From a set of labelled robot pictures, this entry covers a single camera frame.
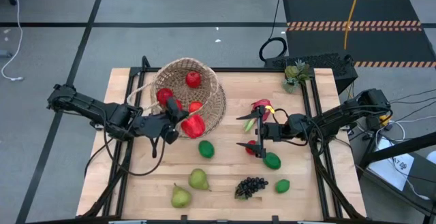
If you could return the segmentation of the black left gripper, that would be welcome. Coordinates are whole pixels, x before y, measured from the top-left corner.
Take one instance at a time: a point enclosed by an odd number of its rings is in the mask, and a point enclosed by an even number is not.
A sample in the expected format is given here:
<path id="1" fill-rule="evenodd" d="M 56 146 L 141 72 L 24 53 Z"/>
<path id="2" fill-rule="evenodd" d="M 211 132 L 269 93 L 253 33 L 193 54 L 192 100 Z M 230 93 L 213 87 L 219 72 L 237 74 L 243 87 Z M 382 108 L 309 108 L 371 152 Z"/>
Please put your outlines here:
<path id="1" fill-rule="evenodd" d="M 131 126 L 131 134 L 135 137 L 146 136 L 150 139 L 162 137 L 165 142 L 172 144 L 178 139 L 176 126 L 189 116 L 189 112 L 181 110 L 175 98 L 167 100 L 167 109 L 159 114 L 135 118 Z"/>

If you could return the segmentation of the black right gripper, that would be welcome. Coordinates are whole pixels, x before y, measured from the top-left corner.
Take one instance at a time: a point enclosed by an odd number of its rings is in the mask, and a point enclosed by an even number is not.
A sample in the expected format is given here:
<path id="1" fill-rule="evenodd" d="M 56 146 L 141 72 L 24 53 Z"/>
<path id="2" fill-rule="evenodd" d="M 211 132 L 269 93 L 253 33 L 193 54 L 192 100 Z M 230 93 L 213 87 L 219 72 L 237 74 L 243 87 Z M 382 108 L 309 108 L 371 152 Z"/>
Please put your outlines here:
<path id="1" fill-rule="evenodd" d="M 265 123 L 262 120 L 262 117 L 265 115 L 267 110 L 272 115 L 274 115 L 275 112 L 284 112 L 286 117 L 289 116 L 287 112 L 281 108 L 272 109 L 270 106 L 258 106 L 257 110 L 255 110 L 254 112 L 236 118 L 236 120 L 251 120 L 253 118 L 258 118 L 257 143 L 254 144 L 238 143 L 238 145 L 243 146 L 250 151 L 257 151 L 257 157 L 263 159 L 266 157 L 264 140 L 272 140 L 273 142 L 280 142 L 282 139 L 284 139 L 283 129 L 285 128 L 284 124 L 280 124 L 277 121 L 275 121 L 274 123 Z"/>

